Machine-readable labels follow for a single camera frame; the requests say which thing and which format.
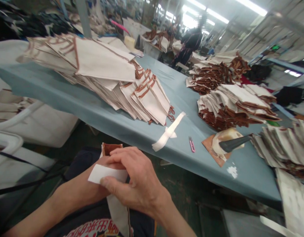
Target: stack of tote bags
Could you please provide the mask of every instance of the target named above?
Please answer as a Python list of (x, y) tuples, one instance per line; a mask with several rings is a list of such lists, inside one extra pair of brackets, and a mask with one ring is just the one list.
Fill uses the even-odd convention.
[(32, 59), (55, 70), (133, 119), (165, 125), (169, 99), (156, 75), (144, 70), (134, 55), (100, 39), (81, 39), (73, 34), (28, 40), (29, 48), (20, 61)]

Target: white scrap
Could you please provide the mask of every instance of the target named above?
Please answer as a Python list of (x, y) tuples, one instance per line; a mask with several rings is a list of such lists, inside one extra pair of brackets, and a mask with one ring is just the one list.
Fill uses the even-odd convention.
[(229, 174), (231, 174), (233, 176), (234, 179), (237, 178), (237, 170), (236, 170), (236, 167), (235, 166), (230, 166), (228, 169), (227, 169), (227, 172)]

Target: green floor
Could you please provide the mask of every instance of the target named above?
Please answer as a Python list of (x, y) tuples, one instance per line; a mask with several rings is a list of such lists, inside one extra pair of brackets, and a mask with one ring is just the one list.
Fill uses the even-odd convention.
[[(25, 144), (24, 147), (53, 159), (70, 161), (82, 147), (101, 147), (102, 142), (109, 144), (124, 144), (124, 142), (120, 142), (103, 133), (99, 133), (95, 136), (89, 127), (81, 122), (61, 148), (49, 148), (31, 144)], [(152, 160), (159, 180), (169, 190), (175, 205), (195, 231), (196, 235), (202, 236), (201, 229), (205, 229), (206, 236), (217, 236), (217, 232), (215, 231), (222, 229), (218, 236), (225, 236), (223, 222), (219, 212), (206, 208), (201, 208), (199, 210), (197, 205), (197, 202), (201, 202), (209, 205), (225, 206), (223, 198), (212, 194), (212, 190), (215, 189), (216, 186), (206, 179), (178, 166), (160, 166), (159, 158), (149, 154), (146, 155)], [(59, 179), (55, 178), (40, 185), (15, 212), (9, 221), (9, 226), (14, 225), (38, 208), (53, 191), (58, 181)], [(157, 228), (157, 236), (166, 236), (165, 231), (160, 226)]]

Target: dark shirt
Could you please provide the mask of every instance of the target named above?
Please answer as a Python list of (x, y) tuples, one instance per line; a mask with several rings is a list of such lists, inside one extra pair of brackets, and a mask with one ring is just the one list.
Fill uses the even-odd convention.
[[(134, 236), (153, 237), (154, 220), (138, 211), (130, 210)], [(123, 236), (111, 219), (107, 199), (84, 207), (50, 229), (45, 236)]]
[(181, 43), (185, 44), (186, 49), (192, 49), (192, 51), (195, 51), (199, 48), (201, 39), (201, 30), (194, 28), (186, 32), (185, 36), (181, 40)]

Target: finger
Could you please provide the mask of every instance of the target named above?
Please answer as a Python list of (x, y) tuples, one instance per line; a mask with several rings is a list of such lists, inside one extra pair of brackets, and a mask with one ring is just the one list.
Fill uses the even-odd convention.
[(137, 162), (129, 153), (114, 154), (108, 158), (106, 163), (108, 165), (114, 163), (121, 163), (126, 168), (129, 175), (133, 174), (133, 172), (135, 171), (135, 166), (137, 164)]
[(140, 159), (140, 155), (138, 155), (132, 149), (120, 150), (118, 153), (112, 154), (112, 155), (117, 155), (117, 154), (120, 156), (125, 156), (125, 157), (130, 156), (134, 161), (137, 161)]
[(128, 146), (125, 148), (117, 148), (113, 151), (110, 152), (110, 155), (116, 154), (116, 153), (121, 153), (121, 152), (125, 152), (125, 151), (134, 151), (136, 154), (140, 155), (141, 151), (135, 147), (135, 146)]
[(105, 187), (111, 194), (115, 195), (119, 200), (128, 196), (131, 187), (129, 184), (121, 183), (114, 177), (103, 177), (100, 184)]
[(109, 168), (115, 169), (115, 170), (125, 170), (126, 168), (124, 167), (123, 164), (121, 163), (112, 163), (112, 164), (108, 164), (107, 160), (109, 159), (110, 156), (103, 156), (101, 157), (96, 164), (99, 165), (103, 165), (103, 166), (107, 166)]

